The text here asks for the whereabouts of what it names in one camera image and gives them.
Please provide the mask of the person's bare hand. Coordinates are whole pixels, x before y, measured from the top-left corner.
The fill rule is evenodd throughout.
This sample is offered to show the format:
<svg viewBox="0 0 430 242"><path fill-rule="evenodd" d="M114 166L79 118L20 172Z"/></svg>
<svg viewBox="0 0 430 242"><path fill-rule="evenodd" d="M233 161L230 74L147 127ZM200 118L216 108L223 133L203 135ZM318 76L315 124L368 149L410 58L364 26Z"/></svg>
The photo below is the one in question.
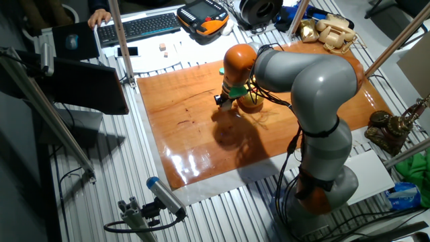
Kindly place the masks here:
<svg viewBox="0 0 430 242"><path fill-rule="evenodd" d="M93 30L95 26L100 27L102 22L108 23L111 18L112 15L110 12L106 11L105 9L97 9L88 19L87 23L88 26Z"/></svg>

